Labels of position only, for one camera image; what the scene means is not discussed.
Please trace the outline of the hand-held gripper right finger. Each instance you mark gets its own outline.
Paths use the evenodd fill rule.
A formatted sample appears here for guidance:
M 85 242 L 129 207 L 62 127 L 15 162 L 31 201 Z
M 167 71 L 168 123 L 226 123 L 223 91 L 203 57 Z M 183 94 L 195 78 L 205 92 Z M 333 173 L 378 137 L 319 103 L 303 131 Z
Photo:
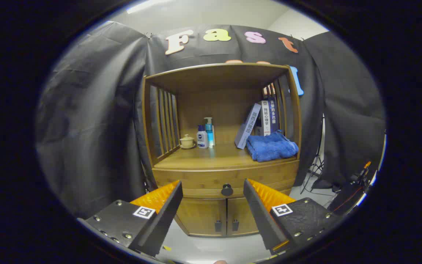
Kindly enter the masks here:
M 341 221 L 311 198 L 296 200 L 253 179 L 245 179 L 243 193 L 263 244 L 272 254 L 302 251 Z

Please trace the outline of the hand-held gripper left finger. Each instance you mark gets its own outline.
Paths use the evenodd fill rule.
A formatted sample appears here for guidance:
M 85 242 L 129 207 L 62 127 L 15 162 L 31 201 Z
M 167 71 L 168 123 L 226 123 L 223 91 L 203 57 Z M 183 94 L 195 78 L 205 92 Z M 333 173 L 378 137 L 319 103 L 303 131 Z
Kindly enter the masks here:
M 131 202 L 117 199 L 78 221 L 103 239 L 154 257 L 159 253 L 183 198 L 176 180 Z

